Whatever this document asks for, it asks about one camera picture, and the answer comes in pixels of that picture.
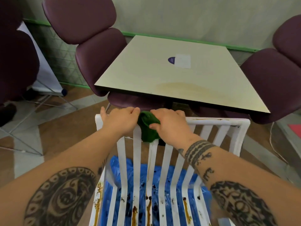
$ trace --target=wall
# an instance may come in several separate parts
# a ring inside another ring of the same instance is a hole
[[[42,0],[18,0],[24,17],[47,22]],[[301,14],[301,0],[113,0],[114,27],[126,32],[165,35],[243,47],[272,46],[274,31]],[[29,25],[60,81],[86,84],[74,60],[74,45],[66,45],[47,26]],[[252,53],[230,50],[240,65]]]

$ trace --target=circular tattoo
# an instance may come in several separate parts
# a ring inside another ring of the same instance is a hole
[[[211,186],[210,191],[238,225],[277,226],[264,200],[247,187],[237,182],[219,181]]]
[[[30,199],[24,226],[75,226],[96,187],[96,176],[88,168],[71,167],[54,174]]]

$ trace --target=green trim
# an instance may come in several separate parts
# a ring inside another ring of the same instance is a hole
[[[23,19],[23,20],[24,20],[24,22],[31,23],[31,24],[51,26],[49,22],[43,22],[43,21],[38,21],[38,20],[33,20],[33,19]],[[150,35],[150,34],[145,34],[145,33],[133,33],[133,32],[122,32],[122,34],[124,36],[131,36],[131,37],[134,37],[136,35],[143,35],[143,36],[157,37],[157,38],[163,38],[163,39],[172,39],[172,40],[181,40],[181,41],[201,43],[201,44],[217,45],[217,46],[226,47],[227,49],[230,49],[230,50],[237,50],[237,51],[257,52],[260,50],[260,49],[255,49],[255,48],[246,48],[246,47],[241,47],[241,46],[214,43],[214,42],[201,41],[201,40],[185,39],[185,38],[178,38],[178,37],[171,37],[171,36],[164,36],[164,35]]]
[[[60,84],[65,84],[65,85],[70,85],[70,86],[76,86],[76,87],[82,87],[82,88],[87,88],[90,89],[88,86],[83,86],[83,85],[78,85],[78,84],[73,84],[73,83],[64,83],[64,82],[59,82]]]

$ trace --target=tabletop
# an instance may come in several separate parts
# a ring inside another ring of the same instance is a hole
[[[136,35],[95,86],[269,113],[226,47]]]

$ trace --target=pink mat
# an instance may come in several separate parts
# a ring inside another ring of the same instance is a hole
[[[301,138],[301,124],[289,124],[288,126],[297,136],[299,136],[299,138]]]

